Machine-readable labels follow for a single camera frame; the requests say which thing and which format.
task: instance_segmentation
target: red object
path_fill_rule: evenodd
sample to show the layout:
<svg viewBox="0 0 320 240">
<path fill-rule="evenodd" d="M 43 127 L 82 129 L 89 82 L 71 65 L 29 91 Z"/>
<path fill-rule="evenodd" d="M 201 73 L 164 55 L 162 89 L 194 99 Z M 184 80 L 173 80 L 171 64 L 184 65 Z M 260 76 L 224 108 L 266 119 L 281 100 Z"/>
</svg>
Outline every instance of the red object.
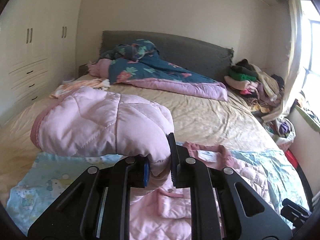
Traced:
<svg viewBox="0 0 320 240">
<path fill-rule="evenodd" d="M 293 156 L 292 152 L 290 150 L 287 150 L 284 155 L 287 157 L 288 161 L 292 164 L 292 166 L 297 169 L 299 163 L 296 159 L 296 157 Z"/>
</svg>

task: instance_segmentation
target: curtain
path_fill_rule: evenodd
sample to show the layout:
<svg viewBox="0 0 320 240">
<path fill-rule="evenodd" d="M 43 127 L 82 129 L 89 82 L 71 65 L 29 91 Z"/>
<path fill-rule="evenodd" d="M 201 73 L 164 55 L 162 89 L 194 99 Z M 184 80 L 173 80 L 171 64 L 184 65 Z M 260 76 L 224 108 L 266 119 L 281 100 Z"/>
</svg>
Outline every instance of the curtain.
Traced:
<svg viewBox="0 0 320 240">
<path fill-rule="evenodd" d="M 284 77 L 284 94 L 281 104 L 270 114 L 262 117 L 264 122 L 270 122 L 276 118 L 282 118 L 289 114 L 297 94 L 302 89 L 304 72 L 300 68 L 301 41 L 302 41 L 302 8 L 300 0 L 289 0 L 289 11 L 291 19 L 291 49 L 289 63 Z"/>
</svg>

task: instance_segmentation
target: pink comforter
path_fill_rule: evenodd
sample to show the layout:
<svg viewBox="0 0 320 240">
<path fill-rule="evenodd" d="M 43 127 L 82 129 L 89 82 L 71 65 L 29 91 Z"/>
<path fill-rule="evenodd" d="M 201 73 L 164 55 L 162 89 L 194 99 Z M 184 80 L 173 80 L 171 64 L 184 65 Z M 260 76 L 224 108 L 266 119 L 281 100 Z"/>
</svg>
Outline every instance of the pink comforter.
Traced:
<svg viewBox="0 0 320 240">
<path fill-rule="evenodd" d="M 41 150 L 62 156 L 148 156 L 153 175 L 147 189 L 133 190 L 132 196 L 138 200 L 167 179 L 167 135 L 173 131 L 170 111 L 158 103 L 82 87 L 44 110 L 30 137 Z"/>
</svg>

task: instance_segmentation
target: white wall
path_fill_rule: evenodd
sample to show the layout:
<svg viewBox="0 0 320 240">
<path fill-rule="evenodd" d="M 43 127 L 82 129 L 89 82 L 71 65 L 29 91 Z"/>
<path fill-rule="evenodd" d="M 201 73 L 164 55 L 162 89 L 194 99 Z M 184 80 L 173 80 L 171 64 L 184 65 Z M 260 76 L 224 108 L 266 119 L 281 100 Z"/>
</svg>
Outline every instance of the white wall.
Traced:
<svg viewBox="0 0 320 240">
<path fill-rule="evenodd" d="M 320 190 L 320 134 L 308 125 L 296 109 L 289 115 L 289 120 L 296 132 L 290 150 L 297 158 L 315 195 Z"/>
<path fill-rule="evenodd" d="M 99 55 L 103 30 L 186 36 L 235 50 L 263 68 L 270 37 L 270 7 L 261 0 L 82 0 L 77 64 Z"/>
<path fill-rule="evenodd" d="M 265 72 L 269 75 L 276 74 L 284 79 L 288 69 L 291 39 L 288 1 L 279 0 L 270 9 L 271 33 Z"/>
</svg>

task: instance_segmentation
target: cabinet handle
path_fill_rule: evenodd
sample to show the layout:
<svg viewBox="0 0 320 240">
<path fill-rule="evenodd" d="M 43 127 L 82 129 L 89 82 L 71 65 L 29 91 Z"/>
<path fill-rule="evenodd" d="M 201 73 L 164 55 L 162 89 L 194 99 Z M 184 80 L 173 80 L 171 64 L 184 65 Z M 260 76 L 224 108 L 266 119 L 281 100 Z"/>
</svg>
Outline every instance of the cabinet handle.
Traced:
<svg viewBox="0 0 320 240">
<path fill-rule="evenodd" d="M 27 44 L 29 42 L 29 29 L 27 30 Z"/>
<path fill-rule="evenodd" d="M 30 43 L 32 42 L 32 36 L 33 36 L 33 28 L 31 28 Z"/>
</svg>

